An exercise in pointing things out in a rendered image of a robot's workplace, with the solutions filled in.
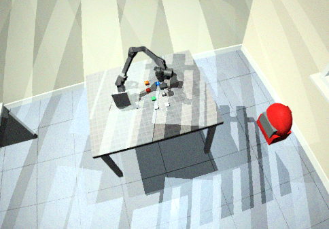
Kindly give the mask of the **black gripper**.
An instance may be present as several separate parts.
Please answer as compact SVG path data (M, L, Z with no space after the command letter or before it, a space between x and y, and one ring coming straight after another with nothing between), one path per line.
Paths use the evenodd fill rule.
M160 89L164 90L165 88L168 88L167 83L165 83L164 80L163 80L164 75L163 76L157 76L156 71L155 71L155 75L156 75L156 78L158 79L158 81L161 82L161 84L159 84Z

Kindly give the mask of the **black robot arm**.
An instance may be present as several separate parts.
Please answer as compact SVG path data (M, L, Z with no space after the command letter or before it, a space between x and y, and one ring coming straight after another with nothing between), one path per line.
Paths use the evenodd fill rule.
M149 49L147 49L145 46L142 47L130 47L128 49L128 58L125 62L124 68L121 72L121 74L118 76L115 85L117 86L118 92L124 92L125 91L125 81L128 78L128 70L131 66L131 63L134 59L134 57L137 55L138 52L144 52L147 54L159 67L155 66L154 70L156 71L157 76L163 76L163 80L169 80L171 77L173 77L173 68L168 68L166 65L166 61L158 56L156 56L153 52L151 52Z

